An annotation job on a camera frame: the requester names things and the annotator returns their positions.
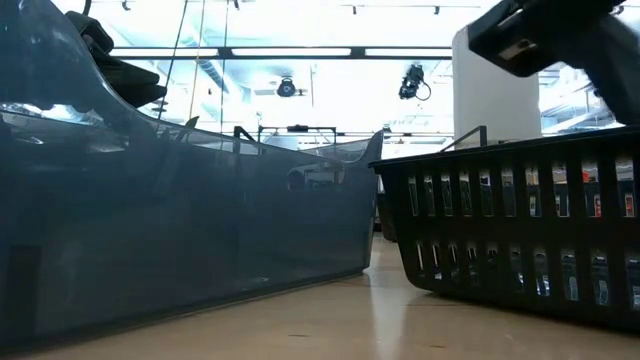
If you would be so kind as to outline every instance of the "metal frame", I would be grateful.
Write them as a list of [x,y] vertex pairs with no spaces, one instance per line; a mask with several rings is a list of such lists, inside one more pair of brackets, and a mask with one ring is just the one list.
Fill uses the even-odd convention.
[[[174,48],[170,47],[127,47],[127,48],[114,48],[114,51],[119,49],[136,49],[136,50],[170,50],[173,51]],[[183,60],[268,60],[268,59],[287,59],[287,60],[318,60],[318,59],[328,59],[328,60],[340,60],[340,59],[351,59],[351,60],[451,60],[452,58],[452,49],[451,47],[444,46],[430,46],[430,47],[405,47],[405,46],[314,46],[314,47],[302,47],[302,46],[244,46],[244,47],[201,47],[200,50],[204,50],[206,53],[207,50],[217,50],[218,55],[189,55],[189,56],[180,56],[180,55],[169,55],[166,56],[145,56],[145,55],[136,55],[136,56],[115,56],[118,59],[122,60],[171,60],[171,59],[183,59]],[[348,55],[271,55],[271,56],[248,56],[248,55],[235,55],[233,53],[234,50],[242,50],[242,49],[260,49],[260,50],[268,50],[268,49],[289,49],[289,50],[308,50],[308,49],[349,49],[350,53]],[[437,52],[447,52],[448,55],[442,56],[380,56],[380,55],[367,55],[367,50],[433,50]]]

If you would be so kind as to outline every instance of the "black device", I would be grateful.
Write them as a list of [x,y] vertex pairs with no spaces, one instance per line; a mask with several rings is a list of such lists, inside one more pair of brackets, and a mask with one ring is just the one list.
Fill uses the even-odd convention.
[[276,90],[278,96],[280,97],[291,97],[296,94],[296,86],[293,85],[293,80],[291,78],[284,78],[282,82],[280,82],[280,86],[278,86],[278,90]]
[[400,99],[413,99],[418,93],[420,85],[424,83],[424,71],[422,65],[413,64],[407,71],[407,75],[402,79],[400,86]]
[[518,77],[557,62],[583,69],[616,120],[635,125],[638,37],[611,14],[623,2],[503,0],[469,25],[469,49]]
[[104,78],[123,100],[138,108],[166,95],[167,88],[158,85],[160,82],[158,74],[109,55],[113,50],[114,43],[100,22],[74,11],[69,11],[65,15],[87,44],[89,52]]

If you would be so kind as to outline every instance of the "metal rod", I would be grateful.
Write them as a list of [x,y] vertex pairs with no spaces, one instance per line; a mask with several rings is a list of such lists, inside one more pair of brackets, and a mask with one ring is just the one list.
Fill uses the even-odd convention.
[[487,146],[487,142],[488,142],[487,141],[487,126],[486,125],[480,125],[480,126],[476,127],[475,129],[469,131],[468,133],[464,134],[462,137],[460,137],[459,139],[455,140],[451,144],[447,145],[444,149],[440,150],[440,152],[445,152],[445,151],[451,149],[452,147],[460,144],[461,142],[463,142],[464,140],[466,140],[467,138],[469,138],[470,136],[474,135],[477,132],[480,133],[480,146]]

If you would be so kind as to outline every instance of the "plastic bin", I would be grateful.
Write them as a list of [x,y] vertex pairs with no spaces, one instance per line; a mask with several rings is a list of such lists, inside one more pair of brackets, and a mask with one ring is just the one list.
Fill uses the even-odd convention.
[[0,9],[0,352],[369,265],[381,132],[342,161],[159,121],[49,0]]
[[640,330],[640,130],[374,162],[415,286]]

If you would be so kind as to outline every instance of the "cable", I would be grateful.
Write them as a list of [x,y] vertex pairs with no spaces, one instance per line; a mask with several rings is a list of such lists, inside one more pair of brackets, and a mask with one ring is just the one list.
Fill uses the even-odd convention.
[[176,36],[176,43],[173,46],[173,55],[171,56],[171,63],[169,63],[169,71],[167,71],[167,83],[165,84],[165,88],[167,89],[167,93],[162,97],[162,102],[160,103],[160,111],[158,111],[158,120],[162,116],[162,110],[164,110],[164,104],[167,100],[167,94],[169,93],[169,81],[171,81],[171,71],[173,71],[173,63],[176,61],[176,51],[178,50],[178,45],[180,45],[180,35],[182,35],[182,27],[184,26],[184,18],[187,16],[187,5],[188,1],[185,0],[184,8],[182,9],[182,19],[180,19],[180,28],[178,29],[178,36]]
[[[229,34],[229,1],[227,0],[227,10],[224,19],[224,47],[227,47],[227,36]],[[222,84],[220,86],[220,133],[224,122],[224,76],[227,69],[227,60],[222,60]]]
[[191,89],[191,106],[189,106],[189,118],[191,119],[191,115],[193,114],[193,102],[196,98],[196,81],[198,81],[198,69],[200,65],[198,65],[198,60],[200,59],[200,48],[202,47],[202,32],[204,30],[204,11],[205,11],[205,0],[202,0],[202,15],[200,16],[200,35],[198,35],[198,50],[196,52],[196,68],[193,71],[193,88]]
[[424,84],[424,86],[426,86],[426,87],[427,87],[427,89],[429,89],[429,96],[427,96],[427,97],[426,97],[426,98],[424,98],[424,99],[421,99],[421,98],[419,98],[419,97],[418,97],[418,95],[416,95],[416,99],[418,99],[418,100],[420,100],[420,101],[427,101],[427,100],[429,100],[429,99],[431,98],[431,93],[432,93],[432,91],[431,91],[431,86],[429,86],[429,84],[427,84],[426,82],[424,82],[424,80],[422,80],[422,83]]

